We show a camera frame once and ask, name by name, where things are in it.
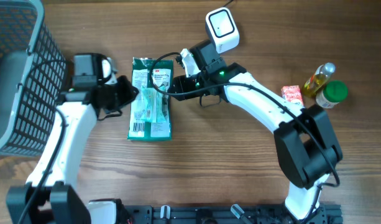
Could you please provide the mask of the light green tissue pack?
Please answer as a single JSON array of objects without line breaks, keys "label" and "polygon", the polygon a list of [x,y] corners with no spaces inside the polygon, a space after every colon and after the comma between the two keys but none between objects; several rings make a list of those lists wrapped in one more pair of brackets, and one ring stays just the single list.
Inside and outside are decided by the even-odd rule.
[{"label": "light green tissue pack", "polygon": [[140,119],[149,123],[164,123],[168,119],[168,100],[154,88],[143,88]]}]

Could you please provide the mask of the green lid white jar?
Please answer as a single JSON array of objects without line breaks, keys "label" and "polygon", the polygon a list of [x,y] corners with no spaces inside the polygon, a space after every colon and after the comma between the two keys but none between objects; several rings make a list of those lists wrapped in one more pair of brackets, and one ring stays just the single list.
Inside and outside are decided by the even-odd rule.
[{"label": "green lid white jar", "polygon": [[336,104],[343,102],[348,96],[348,87],[342,81],[329,82],[316,95],[316,103],[322,108],[333,108]]}]

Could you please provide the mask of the green foil packet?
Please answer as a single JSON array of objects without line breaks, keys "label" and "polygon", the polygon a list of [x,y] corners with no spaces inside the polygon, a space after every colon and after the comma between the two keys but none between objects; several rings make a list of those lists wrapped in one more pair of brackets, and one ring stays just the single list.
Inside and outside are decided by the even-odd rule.
[{"label": "green foil packet", "polygon": [[139,94],[131,103],[127,138],[135,141],[169,141],[172,138],[170,121],[170,97],[164,95],[173,80],[173,62],[161,60],[150,68],[155,60],[133,58],[132,85]]}]

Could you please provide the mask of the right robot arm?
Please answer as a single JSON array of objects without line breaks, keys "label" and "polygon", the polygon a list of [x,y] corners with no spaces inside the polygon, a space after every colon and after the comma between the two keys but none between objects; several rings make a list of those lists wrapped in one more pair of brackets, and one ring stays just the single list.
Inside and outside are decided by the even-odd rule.
[{"label": "right robot arm", "polygon": [[278,96],[238,63],[228,65],[209,40],[175,56],[185,74],[174,79],[169,93],[178,101],[218,96],[261,122],[273,134],[279,166],[290,182],[286,209],[300,223],[316,216],[323,187],[340,184],[336,165],[343,158],[326,111]]}]

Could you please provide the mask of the small red white carton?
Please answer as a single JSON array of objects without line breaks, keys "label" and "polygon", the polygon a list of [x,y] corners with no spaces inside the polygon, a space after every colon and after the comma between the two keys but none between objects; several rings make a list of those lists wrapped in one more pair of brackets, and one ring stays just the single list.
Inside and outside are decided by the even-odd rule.
[{"label": "small red white carton", "polygon": [[300,106],[304,106],[301,90],[298,85],[283,86],[281,89],[283,99]]}]

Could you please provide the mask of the yellow dish soap bottle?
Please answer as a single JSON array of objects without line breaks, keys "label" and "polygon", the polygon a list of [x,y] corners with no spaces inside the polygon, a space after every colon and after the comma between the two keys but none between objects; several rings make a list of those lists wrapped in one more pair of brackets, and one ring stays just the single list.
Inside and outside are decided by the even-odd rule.
[{"label": "yellow dish soap bottle", "polygon": [[326,84],[335,71],[336,66],[331,62],[320,65],[315,73],[301,88],[302,95],[309,98],[314,97],[318,90]]}]

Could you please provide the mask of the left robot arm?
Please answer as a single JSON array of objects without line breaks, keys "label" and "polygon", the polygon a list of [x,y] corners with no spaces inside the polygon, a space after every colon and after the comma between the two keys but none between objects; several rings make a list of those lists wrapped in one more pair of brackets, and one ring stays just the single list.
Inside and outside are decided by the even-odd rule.
[{"label": "left robot arm", "polygon": [[52,131],[35,169],[22,187],[11,187],[6,205],[13,223],[125,223],[130,215],[119,199],[84,204],[75,185],[86,142],[98,121],[120,117],[139,91],[116,76],[103,54],[74,56],[71,87],[57,99]]}]

